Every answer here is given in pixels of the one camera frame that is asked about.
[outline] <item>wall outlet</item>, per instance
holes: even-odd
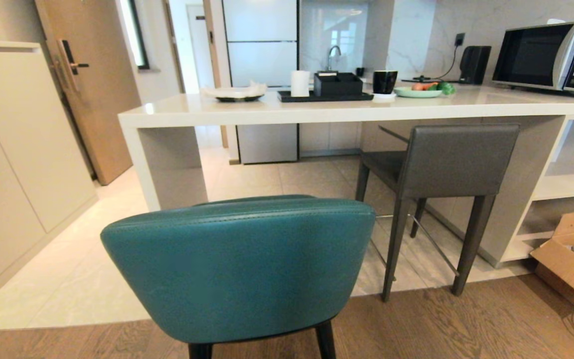
[[[462,46],[464,43],[464,32],[460,32],[460,34],[455,35],[455,46]]]

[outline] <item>white cup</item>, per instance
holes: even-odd
[[[291,97],[309,96],[309,71],[291,72]]]

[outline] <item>black coffee mug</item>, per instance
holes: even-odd
[[[373,93],[389,95],[394,91],[398,71],[374,71]]]

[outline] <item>faucet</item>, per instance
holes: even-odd
[[[334,45],[329,49],[329,54],[327,55],[327,71],[331,71],[331,53],[335,48],[338,49],[338,55],[339,56],[342,55],[342,52],[340,51],[340,47],[338,45]]]

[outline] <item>green plate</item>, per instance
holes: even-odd
[[[400,97],[430,98],[438,97],[442,90],[435,91],[413,91],[411,88],[394,88],[396,95]]]

